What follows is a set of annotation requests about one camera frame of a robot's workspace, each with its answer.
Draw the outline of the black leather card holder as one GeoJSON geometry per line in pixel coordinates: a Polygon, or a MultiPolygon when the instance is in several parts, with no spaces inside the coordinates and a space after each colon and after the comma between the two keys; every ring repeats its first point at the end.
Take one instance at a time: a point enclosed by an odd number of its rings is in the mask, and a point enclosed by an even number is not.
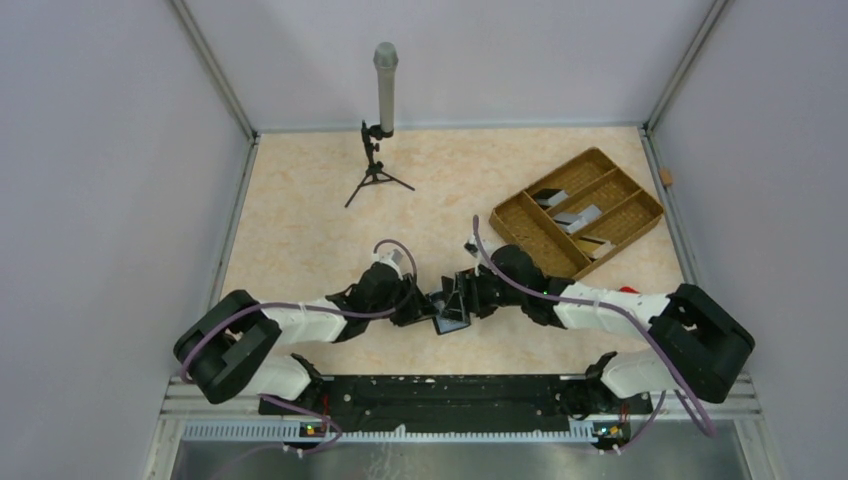
{"type": "Polygon", "coordinates": [[[460,316],[456,318],[450,316],[455,313],[454,310],[448,311],[449,316],[444,315],[446,300],[442,291],[431,292],[427,295],[427,298],[436,311],[432,318],[432,324],[437,335],[458,332],[471,326],[470,318],[464,315],[461,310],[458,311],[460,316]]]}

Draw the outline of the black card stack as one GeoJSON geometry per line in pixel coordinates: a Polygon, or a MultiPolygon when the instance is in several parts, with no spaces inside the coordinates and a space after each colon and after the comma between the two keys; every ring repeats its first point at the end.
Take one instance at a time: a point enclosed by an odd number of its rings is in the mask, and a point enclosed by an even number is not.
{"type": "Polygon", "coordinates": [[[563,189],[544,188],[534,193],[531,198],[543,209],[552,208],[569,197],[569,194],[563,189]]]}

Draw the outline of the grey microphone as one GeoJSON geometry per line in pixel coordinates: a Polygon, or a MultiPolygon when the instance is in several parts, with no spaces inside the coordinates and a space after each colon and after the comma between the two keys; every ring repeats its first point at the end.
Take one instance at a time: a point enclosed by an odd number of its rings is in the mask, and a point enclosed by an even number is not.
{"type": "Polygon", "coordinates": [[[379,43],[373,55],[377,75],[379,129],[383,137],[391,137],[395,130],[395,77],[399,65],[396,46],[391,42],[379,43]]]}

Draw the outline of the black mini tripod stand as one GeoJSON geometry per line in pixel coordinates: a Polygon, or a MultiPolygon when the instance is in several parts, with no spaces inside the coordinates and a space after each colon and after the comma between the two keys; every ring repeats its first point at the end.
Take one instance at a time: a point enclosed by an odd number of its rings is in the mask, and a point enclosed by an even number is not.
{"type": "Polygon", "coordinates": [[[392,138],[394,136],[394,132],[384,131],[380,124],[368,125],[366,121],[363,120],[361,122],[360,134],[365,156],[367,158],[367,167],[362,179],[345,202],[344,207],[348,208],[360,190],[368,186],[397,183],[410,191],[415,191],[415,188],[410,184],[387,173],[385,171],[384,163],[375,159],[375,154],[380,152],[380,142],[382,140],[392,138]]]}

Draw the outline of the gold card stack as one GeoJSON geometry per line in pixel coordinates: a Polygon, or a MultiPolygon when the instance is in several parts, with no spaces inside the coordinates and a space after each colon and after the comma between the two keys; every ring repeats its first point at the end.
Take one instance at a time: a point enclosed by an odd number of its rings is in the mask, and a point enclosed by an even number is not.
{"type": "Polygon", "coordinates": [[[582,236],[575,241],[578,249],[590,260],[597,261],[609,254],[616,245],[598,237],[582,236]]]}

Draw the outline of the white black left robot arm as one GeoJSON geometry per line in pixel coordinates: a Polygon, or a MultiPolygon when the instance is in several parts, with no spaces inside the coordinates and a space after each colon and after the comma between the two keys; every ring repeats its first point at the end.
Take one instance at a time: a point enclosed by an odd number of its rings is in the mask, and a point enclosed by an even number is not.
{"type": "Polygon", "coordinates": [[[318,374],[295,355],[274,348],[300,343],[339,343],[363,334],[372,321],[404,327],[435,317],[437,308],[416,277],[387,261],[373,263],[345,290],[303,304],[262,303],[245,290],[220,300],[175,343],[180,375],[211,404],[270,394],[297,413],[319,404],[318,374]]]}

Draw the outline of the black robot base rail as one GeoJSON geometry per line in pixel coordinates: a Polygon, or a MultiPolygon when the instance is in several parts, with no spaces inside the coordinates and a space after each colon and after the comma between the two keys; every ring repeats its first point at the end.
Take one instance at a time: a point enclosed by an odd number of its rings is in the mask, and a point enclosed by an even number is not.
{"type": "Polygon", "coordinates": [[[346,433],[564,432],[597,415],[654,410],[646,394],[620,399],[598,380],[554,374],[338,375],[293,403],[328,415],[346,433]]]}

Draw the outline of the silver card stack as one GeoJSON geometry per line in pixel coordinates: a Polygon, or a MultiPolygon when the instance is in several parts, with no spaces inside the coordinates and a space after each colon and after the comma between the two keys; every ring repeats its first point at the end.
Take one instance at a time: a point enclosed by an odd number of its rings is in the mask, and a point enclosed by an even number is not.
{"type": "Polygon", "coordinates": [[[602,210],[590,204],[578,213],[560,212],[552,217],[554,223],[566,234],[573,234],[602,215],[602,210]]]}

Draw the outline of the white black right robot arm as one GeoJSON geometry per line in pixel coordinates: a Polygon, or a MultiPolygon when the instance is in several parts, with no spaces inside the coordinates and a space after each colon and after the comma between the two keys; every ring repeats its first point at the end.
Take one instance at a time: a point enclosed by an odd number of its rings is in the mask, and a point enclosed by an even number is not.
{"type": "Polygon", "coordinates": [[[682,283],[667,294],[628,293],[547,275],[517,245],[473,254],[475,266],[442,280],[448,318],[482,319],[516,307],[540,326],[604,331],[646,343],[640,351],[608,353],[587,370],[593,379],[586,397],[600,412],[612,412],[637,394],[666,390],[720,404],[756,346],[697,285],[682,283]]]}

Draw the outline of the small wooden wall block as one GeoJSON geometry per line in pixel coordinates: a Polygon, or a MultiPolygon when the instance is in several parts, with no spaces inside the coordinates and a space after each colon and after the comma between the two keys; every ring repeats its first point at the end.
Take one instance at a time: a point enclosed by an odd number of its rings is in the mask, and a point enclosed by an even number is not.
{"type": "Polygon", "coordinates": [[[660,183],[664,188],[668,188],[674,183],[673,175],[667,168],[659,169],[658,176],[660,179],[660,183]]]}

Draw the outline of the woven wicker divided tray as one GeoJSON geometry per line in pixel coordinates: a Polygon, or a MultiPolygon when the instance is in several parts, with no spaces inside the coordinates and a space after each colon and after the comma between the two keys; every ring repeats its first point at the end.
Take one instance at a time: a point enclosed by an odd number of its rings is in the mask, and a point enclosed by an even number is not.
{"type": "Polygon", "coordinates": [[[547,275],[581,279],[652,230],[664,216],[660,202],[602,150],[589,148],[502,201],[489,224],[509,243],[521,247],[547,275]],[[563,189],[569,197],[548,209],[531,196],[544,188],[563,189]],[[566,234],[552,220],[560,212],[578,213],[590,204],[602,215],[566,234]],[[592,261],[576,246],[582,236],[609,240],[616,247],[592,261]]]}

